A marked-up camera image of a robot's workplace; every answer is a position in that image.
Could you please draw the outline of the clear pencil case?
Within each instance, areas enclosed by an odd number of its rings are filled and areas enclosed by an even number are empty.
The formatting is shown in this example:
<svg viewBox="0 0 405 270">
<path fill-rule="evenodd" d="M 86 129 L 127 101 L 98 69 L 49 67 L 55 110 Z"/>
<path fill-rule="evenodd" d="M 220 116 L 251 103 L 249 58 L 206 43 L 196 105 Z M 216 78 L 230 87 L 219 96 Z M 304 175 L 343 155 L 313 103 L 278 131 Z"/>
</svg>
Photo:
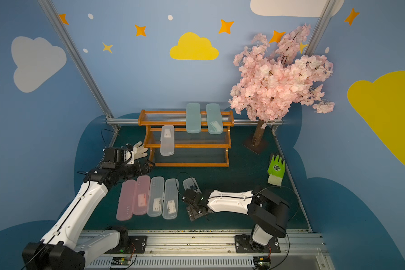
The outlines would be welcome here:
<svg viewBox="0 0 405 270">
<path fill-rule="evenodd" d="M 183 181 L 183 187 L 186 194 L 189 194 L 190 192 L 195 192 L 195 193 L 201 193 L 201 190 L 199 188 L 199 185 L 196 181 L 195 178 L 189 177 Z"/>
<path fill-rule="evenodd" d="M 164 184 L 165 179 L 163 177 L 153 177 L 151 179 L 147 208 L 149 217 L 159 217 L 163 212 Z"/>
<path fill-rule="evenodd" d="M 160 138 L 160 154 L 172 156 L 175 151 L 175 129 L 174 126 L 162 126 Z"/>
<path fill-rule="evenodd" d="M 167 220 L 178 216 L 178 180 L 175 178 L 165 181 L 162 216 Z"/>
</svg>

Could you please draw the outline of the teal pencil case plain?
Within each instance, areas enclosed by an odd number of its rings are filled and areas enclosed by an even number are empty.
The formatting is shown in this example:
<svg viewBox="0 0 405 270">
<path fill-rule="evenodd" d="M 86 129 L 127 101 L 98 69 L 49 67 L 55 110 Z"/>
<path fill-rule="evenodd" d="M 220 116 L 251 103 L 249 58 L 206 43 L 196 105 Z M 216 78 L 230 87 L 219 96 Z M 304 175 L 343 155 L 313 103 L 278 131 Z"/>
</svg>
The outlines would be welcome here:
<svg viewBox="0 0 405 270">
<path fill-rule="evenodd" d="M 201 132 L 201 110 L 199 103 L 188 103 L 186 106 L 186 131 L 189 134 Z"/>
</svg>

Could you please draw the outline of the teal pencil case with label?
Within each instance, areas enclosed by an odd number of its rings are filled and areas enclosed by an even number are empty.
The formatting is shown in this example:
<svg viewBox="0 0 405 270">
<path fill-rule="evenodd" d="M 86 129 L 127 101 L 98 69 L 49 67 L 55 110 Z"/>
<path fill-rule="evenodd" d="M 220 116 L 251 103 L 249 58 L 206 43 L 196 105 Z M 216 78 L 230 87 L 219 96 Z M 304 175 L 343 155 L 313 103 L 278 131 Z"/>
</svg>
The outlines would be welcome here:
<svg viewBox="0 0 405 270">
<path fill-rule="evenodd" d="M 206 106 L 208 132 L 211 135 L 223 133 L 223 121 L 220 109 L 217 103 L 210 103 Z"/>
</svg>

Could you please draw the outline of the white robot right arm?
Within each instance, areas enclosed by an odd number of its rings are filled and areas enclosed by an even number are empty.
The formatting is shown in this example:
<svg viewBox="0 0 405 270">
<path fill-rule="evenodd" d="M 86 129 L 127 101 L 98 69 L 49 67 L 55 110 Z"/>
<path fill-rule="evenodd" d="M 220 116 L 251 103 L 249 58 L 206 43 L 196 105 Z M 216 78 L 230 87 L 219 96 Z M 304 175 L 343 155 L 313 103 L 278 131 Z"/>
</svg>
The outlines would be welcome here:
<svg viewBox="0 0 405 270">
<path fill-rule="evenodd" d="M 220 212 L 250 217 L 255 223 L 248 241 L 250 245 L 266 247 L 273 238 L 287 235 L 290 206 L 268 188 L 258 186 L 246 192 L 209 190 L 204 193 L 187 189 L 182 201 L 188 205 L 191 221 Z"/>
</svg>

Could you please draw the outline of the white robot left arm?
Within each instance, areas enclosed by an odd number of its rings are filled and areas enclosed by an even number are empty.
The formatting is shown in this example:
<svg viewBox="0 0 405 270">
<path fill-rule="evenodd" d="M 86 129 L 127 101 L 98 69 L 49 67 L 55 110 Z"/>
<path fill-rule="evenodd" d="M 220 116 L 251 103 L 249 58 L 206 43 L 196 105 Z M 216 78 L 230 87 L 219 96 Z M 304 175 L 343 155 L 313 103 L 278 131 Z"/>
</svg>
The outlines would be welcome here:
<svg viewBox="0 0 405 270">
<path fill-rule="evenodd" d="M 142 142 L 104 150 L 100 165 L 85 174 L 80 190 L 56 224 L 37 243 L 22 251 L 25 270 L 83 270 L 108 251 L 132 252 L 128 231 L 109 227 L 79 245 L 87 221 L 109 190 L 121 180 L 149 174 L 155 164 Z"/>
</svg>

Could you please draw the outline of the pink pencil case inner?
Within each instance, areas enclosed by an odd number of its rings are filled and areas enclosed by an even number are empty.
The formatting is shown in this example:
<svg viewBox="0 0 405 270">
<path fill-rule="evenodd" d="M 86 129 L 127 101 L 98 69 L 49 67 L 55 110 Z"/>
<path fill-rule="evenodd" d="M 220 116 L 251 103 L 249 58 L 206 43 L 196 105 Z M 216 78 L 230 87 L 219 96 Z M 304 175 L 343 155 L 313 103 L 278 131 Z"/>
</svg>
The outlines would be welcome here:
<svg viewBox="0 0 405 270">
<path fill-rule="evenodd" d="M 139 176 L 136 180 L 136 188 L 134 194 L 133 214 L 142 216 L 147 213 L 149 204 L 151 178 L 147 175 Z"/>
</svg>

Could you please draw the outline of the pink pencil case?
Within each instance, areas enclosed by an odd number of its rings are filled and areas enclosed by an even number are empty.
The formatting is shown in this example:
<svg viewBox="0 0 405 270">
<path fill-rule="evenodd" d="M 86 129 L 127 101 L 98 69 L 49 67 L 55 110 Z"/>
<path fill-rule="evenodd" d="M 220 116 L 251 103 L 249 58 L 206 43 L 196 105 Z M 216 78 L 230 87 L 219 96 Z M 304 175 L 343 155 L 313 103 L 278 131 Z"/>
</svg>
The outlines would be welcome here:
<svg viewBox="0 0 405 270">
<path fill-rule="evenodd" d="M 136 180 L 128 180 L 121 186 L 116 219 L 127 221 L 133 216 Z"/>
<path fill-rule="evenodd" d="M 151 178 L 147 175 L 139 176 L 136 180 L 136 188 L 134 194 L 133 214 L 142 216 L 147 213 L 149 204 Z"/>
</svg>

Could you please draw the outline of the pink pencil case outer left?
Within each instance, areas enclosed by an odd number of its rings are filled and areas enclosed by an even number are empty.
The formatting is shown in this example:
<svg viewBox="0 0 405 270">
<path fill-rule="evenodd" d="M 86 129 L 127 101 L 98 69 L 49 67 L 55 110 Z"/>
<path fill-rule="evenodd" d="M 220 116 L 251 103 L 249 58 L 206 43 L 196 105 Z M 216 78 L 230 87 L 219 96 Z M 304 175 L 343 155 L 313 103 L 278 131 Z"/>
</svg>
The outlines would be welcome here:
<svg viewBox="0 0 405 270">
<path fill-rule="evenodd" d="M 121 186 L 116 219 L 127 221 L 133 216 L 136 180 L 128 180 Z"/>
</svg>

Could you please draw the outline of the orange wooden three-tier shelf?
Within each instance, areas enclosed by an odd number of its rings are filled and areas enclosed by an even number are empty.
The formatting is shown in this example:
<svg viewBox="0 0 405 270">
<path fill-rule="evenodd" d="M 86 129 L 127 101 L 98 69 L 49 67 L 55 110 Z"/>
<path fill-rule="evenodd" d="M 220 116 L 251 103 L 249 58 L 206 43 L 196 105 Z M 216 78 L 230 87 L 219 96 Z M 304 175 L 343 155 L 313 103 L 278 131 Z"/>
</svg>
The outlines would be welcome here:
<svg viewBox="0 0 405 270">
<path fill-rule="evenodd" d="M 201 132 L 190 134 L 186 131 L 185 111 L 142 110 L 138 125 L 146 127 L 144 147 L 150 150 L 149 160 L 158 167 L 228 167 L 234 116 L 226 111 L 221 116 L 223 129 L 219 135 L 209 133 L 204 111 L 201 112 Z M 164 126 L 174 127 L 174 153 L 170 156 L 163 156 L 160 152 Z"/>
</svg>

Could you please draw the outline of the white cotton work glove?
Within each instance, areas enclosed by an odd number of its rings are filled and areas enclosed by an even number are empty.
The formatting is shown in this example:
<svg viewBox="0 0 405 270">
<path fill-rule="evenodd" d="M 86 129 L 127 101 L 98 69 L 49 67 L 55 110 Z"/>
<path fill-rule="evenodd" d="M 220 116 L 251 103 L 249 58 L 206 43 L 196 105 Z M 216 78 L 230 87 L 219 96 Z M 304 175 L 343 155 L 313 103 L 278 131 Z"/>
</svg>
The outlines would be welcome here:
<svg viewBox="0 0 405 270">
<path fill-rule="evenodd" d="M 148 148 L 145 148 L 143 145 L 142 141 L 139 141 L 138 143 L 131 145 L 131 144 L 126 144 L 126 148 L 130 152 L 130 158 L 131 160 L 138 160 L 140 158 L 145 158 L 148 156 Z"/>
</svg>

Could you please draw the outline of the aluminium rear crossbar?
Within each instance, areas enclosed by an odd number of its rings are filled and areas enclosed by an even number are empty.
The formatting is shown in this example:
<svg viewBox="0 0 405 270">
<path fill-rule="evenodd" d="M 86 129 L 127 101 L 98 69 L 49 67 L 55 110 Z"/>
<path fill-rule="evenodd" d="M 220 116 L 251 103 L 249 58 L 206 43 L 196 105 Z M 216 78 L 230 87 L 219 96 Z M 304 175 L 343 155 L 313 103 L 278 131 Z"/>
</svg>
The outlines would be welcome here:
<svg viewBox="0 0 405 270">
<path fill-rule="evenodd" d="M 138 119 L 125 119 L 125 118 L 107 118 L 106 123 L 109 125 L 120 125 L 120 126 L 164 126 L 164 125 L 173 125 L 173 126 L 185 126 L 186 122 L 183 121 L 141 121 Z M 248 119 L 235 119 L 233 122 L 224 122 L 225 127 L 234 127 L 234 126 L 257 126 L 258 121 L 251 121 Z"/>
</svg>

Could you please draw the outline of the green and black work glove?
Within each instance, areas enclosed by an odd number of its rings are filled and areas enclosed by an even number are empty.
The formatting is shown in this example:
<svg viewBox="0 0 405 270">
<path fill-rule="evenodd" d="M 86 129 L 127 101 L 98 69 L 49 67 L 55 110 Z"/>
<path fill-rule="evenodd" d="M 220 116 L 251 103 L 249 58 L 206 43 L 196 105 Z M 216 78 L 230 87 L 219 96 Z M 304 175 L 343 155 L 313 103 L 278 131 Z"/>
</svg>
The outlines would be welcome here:
<svg viewBox="0 0 405 270">
<path fill-rule="evenodd" d="M 286 163 L 279 154 L 271 154 L 270 163 L 267 169 L 268 183 L 274 186 L 281 186 L 285 175 Z"/>
</svg>

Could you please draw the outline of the right green circuit board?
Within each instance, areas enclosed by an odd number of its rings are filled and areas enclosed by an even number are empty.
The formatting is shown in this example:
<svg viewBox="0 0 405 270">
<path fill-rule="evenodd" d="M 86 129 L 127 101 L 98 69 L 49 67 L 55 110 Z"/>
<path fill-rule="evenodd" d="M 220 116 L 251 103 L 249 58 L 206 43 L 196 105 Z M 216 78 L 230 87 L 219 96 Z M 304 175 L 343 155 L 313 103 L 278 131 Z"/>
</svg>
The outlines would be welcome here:
<svg viewBox="0 0 405 270">
<path fill-rule="evenodd" d="M 267 256 L 255 256 L 253 258 L 253 270 L 269 270 L 271 266 L 271 259 Z"/>
</svg>

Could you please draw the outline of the green circuit board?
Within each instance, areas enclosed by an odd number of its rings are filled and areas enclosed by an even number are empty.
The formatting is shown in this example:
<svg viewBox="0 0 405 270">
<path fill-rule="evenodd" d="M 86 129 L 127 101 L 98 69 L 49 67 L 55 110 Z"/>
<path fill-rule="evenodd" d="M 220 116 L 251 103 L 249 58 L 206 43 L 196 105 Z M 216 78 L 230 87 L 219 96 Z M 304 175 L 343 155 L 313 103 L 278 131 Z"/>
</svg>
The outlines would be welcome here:
<svg viewBox="0 0 405 270">
<path fill-rule="evenodd" d="M 271 259 L 267 256 L 255 256 L 253 258 L 253 270 L 269 270 L 271 266 Z"/>
<path fill-rule="evenodd" d="M 128 267 L 130 260 L 128 257 L 113 257 L 111 260 L 111 267 Z"/>
</svg>

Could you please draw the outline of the left green circuit board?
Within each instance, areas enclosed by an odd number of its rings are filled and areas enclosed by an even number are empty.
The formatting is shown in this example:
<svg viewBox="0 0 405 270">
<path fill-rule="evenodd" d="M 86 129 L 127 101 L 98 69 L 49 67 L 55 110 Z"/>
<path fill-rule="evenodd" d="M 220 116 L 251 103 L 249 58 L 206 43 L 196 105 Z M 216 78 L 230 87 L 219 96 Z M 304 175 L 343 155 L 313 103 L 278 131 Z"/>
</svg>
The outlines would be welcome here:
<svg viewBox="0 0 405 270">
<path fill-rule="evenodd" d="M 130 260 L 128 257 L 113 257 L 111 260 L 111 267 L 128 267 Z"/>
</svg>

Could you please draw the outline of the pink artificial blossom tree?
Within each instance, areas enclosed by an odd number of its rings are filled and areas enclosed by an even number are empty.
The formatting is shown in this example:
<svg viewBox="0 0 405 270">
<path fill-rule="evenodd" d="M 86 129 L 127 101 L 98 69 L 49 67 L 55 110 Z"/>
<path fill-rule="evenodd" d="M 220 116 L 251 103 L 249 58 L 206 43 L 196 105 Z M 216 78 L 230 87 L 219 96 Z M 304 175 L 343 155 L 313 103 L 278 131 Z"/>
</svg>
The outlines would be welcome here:
<svg viewBox="0 0 405 270">
<path fill-rule="evenodd" d="M 257 34 L 253 47 L 245 47 L 235 55 L 234 65 L 241 79 L 234 85 L 229 104 L 236 113 L 246 111 L 247 117 L 257 121 L 254 135 L 245 146 L 255 153 L 264 148 L 266 126 L 281 120 L 293 103 L 313 107 L 318 114 L 334 110 L 334 102 L 324 100 L 323 82 L 333 74 L 333 63 L 324 55 L 297 55 L 306 47 L 311 26 L 298 26 L 290 33 L 273 34 L 277 49 L 267 55 L 271 41 Z"/>
</svg>

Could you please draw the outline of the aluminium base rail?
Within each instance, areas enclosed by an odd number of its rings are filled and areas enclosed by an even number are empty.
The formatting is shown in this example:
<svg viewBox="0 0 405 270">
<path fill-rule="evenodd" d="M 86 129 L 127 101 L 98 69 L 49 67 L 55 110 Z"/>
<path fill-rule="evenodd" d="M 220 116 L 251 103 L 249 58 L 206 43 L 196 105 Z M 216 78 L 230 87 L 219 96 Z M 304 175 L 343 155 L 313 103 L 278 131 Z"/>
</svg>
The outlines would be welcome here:
<svg viewBox="0 0 405 270">
<path fill-rule="evenodd" d="M 333 270 L 324 238 L 304 229 L 278 238 L 281 253 L 236 253 L 236 235 L 249 229 L 130 230 L 129 236 L 147 236 L 144 254 L 107 252 L 87 266 L 89 270 L 252 270 L 254 257 L 269 257 L 269 270 Z M 128 267 L 111 267 L 113 257 L 128 257 Z"/>
</svg>

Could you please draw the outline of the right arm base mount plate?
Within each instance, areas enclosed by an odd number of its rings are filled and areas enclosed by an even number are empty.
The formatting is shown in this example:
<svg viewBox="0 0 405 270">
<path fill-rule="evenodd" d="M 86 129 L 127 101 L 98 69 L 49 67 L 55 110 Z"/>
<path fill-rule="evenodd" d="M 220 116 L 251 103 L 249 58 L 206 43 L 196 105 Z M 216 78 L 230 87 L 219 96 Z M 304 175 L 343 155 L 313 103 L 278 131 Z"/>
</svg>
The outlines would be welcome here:
<svg viewBox="0 0 405 270">
<path fill-rule="evenodd" d="M 260 245 L 252 240 L 250 235 L 236 235 L 236 253 L 281 253 L 280 244 L 276 237 L 270 239 L 267 245 Z"/>
</svg>

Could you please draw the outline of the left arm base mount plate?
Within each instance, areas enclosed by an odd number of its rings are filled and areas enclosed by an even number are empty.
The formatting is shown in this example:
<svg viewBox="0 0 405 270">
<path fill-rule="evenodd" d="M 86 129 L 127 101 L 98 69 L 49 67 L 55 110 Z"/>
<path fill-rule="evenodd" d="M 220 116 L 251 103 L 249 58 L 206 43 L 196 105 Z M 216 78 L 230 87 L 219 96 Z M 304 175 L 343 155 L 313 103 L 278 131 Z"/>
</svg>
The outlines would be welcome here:
<svg viewBox="0 0 405 270">
<path fill-rule="evenodd" d="M 125 254 L 144 254 L 147 246 L 147 236 L 127 236 L 124 238 L 123 246 L 119 249 Z"/>
</svg>

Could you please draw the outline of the aluminium frame post left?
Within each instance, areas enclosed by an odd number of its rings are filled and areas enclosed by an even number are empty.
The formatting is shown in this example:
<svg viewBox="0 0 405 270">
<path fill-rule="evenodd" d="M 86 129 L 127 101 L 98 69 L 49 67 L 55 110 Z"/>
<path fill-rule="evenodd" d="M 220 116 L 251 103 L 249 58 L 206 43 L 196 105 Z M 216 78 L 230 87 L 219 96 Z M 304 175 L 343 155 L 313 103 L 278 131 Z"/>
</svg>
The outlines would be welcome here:
<svg viewBox="0 0 405 270">
<path fill-rule="evenodd" d="M 65 24 L 61 21 L 60 16 L 54 6 L 53 2 L 50 0 L 39 0 L 39 5 L 41 6 L 43 12 L 47 16 L 48 20 L 52 24 L 55 32 L 59 36 L 63 45 L 65 46 L 67 52 L 72 58 L 74 64 L 76 65 L 78 71 L 80 72 L 83 80 L 91 91 L 94 99 L 98 103 L 100 109 L 102 110 L 106 119 L 114 118 L 112 111 L 106 103 L 98 85 L 96 84 L 93 76 L 91 75 L 87 65 L 84 63 L 84 60 L 79 53 L 74 41 L 72 40 L 71 35 L 66 30 Z"/>
</svg>

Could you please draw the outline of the aluminium frame post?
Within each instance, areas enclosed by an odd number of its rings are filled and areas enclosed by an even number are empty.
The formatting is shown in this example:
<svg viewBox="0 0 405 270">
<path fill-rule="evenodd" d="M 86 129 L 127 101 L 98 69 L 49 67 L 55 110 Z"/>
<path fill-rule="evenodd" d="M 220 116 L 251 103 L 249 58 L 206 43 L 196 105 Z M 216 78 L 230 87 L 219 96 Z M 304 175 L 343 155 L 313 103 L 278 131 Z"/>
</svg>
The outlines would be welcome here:
<svg viewBox="0 0 405 270">
<path fill-rule="evenodd" d="M 322 13 L 318 19 L 315 30 L 313 31 L 309 44 L 304 51 L 304 55 L 311 56 L 315 53 L 316 48 L 330 22 L 336 0 L 327 0 Z"/>
<path fill-rule="evenodd" d="M 74 64 L 76 65 L 78 71 L 80 72 L 83 80 L 91 91 L 94 99 L 98 103 L 100 109 L 102 110 L 106 119 L 114 118 L 112 111 L 106 103 L 98 85 L 96 84 L 93 76 L 91 75 L 87 65 L 84 63 L 84 60 L 79 53 L 74 41 L 72 40 L 71 35 L 66 30 L 65 24 L 61 21 L 60 16 L 54 6 L 53 2 L 50 0 L 39 0 L 39 5 L 41 6 L 43 12 L 47 16 L 48 20 L 52 24 L 55 32 L 59 36 L 63 45 L 65 46 L 67 52 L 72 58 Z"/>
</svg>

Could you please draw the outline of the aluminium frame post right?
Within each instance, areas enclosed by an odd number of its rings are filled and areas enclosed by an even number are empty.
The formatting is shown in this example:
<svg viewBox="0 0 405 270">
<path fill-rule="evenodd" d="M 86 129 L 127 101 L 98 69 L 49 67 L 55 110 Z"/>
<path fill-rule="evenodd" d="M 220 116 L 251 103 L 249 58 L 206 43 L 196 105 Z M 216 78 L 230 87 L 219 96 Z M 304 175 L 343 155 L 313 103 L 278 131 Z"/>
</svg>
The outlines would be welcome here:
<svg viewBox="0 0 405 270">
<path fill-rule="evenodd" d="M 315 53 L 316 48 L 330 22 L 336 0 L 327 0 L 322 13 L 318 19 L 315 30 L 313 31 L 309 44 L 304 51 L 304 55 L 311 56 Z"/>
</svg>

